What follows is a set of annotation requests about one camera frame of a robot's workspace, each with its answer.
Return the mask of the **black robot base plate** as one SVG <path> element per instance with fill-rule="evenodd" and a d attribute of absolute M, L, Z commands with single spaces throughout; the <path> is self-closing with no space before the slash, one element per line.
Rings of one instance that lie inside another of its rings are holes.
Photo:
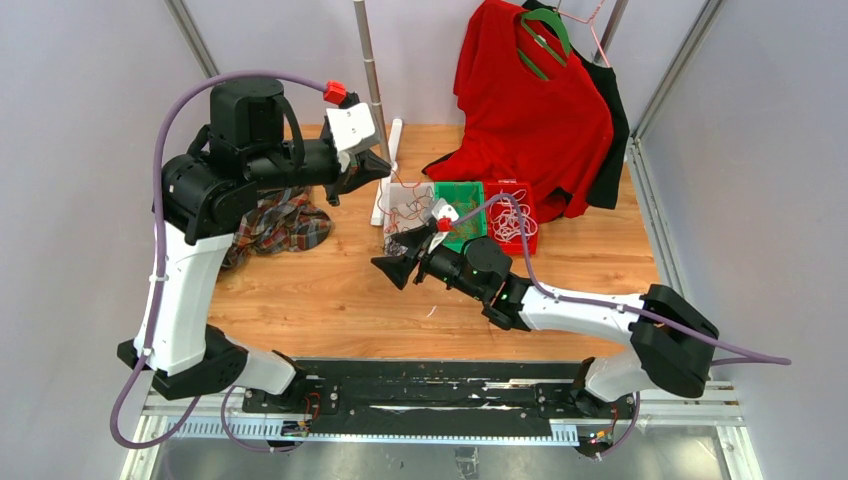
<path fill-rule="evenodd" d="M 623 426 L 629 394 L 592 406 L 572 390 L 580 367 L 560 362 L 302 360 L 283 399 L 246 392 L 245 413 L 311 422 L 314 434 L 395 438 L 549 437 L 553 421 Z"/>

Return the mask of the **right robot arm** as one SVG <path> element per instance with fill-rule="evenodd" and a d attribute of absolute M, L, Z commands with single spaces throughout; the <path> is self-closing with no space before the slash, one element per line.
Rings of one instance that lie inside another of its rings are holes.
<path fill-rule="evenodd" d="M 502 330 L 565 331 L 626 346 L 588 358 L 571 390 L 574 408 L 594 417 L 612 401 L 658 389 L 682 398 L 703 395 L 718 329 L 674 289 L 653 284 L 644 294 L 603 295 L 535 284 L 512 271 L 512 259 L 490 237 L 454 251 L 437 243 L 434 224 L 395 234 L 398 255 L 372 258 L 398 289 L 433 277 L 482 305 Z"/>

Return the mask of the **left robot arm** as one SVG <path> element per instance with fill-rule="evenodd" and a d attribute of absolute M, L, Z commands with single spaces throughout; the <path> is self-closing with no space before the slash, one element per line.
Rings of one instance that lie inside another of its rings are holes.
<path fill-rule="evenodd" d="M 283 413 L 306 400 L 305 376 L 283 354 L 237 343 L 208 322 L 216 279 L 242 218 L 267 195 L 321 186 L 343 194 L 386 178 L 374 147 L 382 123 L 342 84 L 318 86 L 327 102 L 316 139 L 305 139 L 285 95 L 289 76 L 266 70 L 208 79 L 168 111 L 154 147 L 155 260 L 146 317 L 118 358 L 153 373 L 169 400 L 231 387 L 263 391 Z"/>

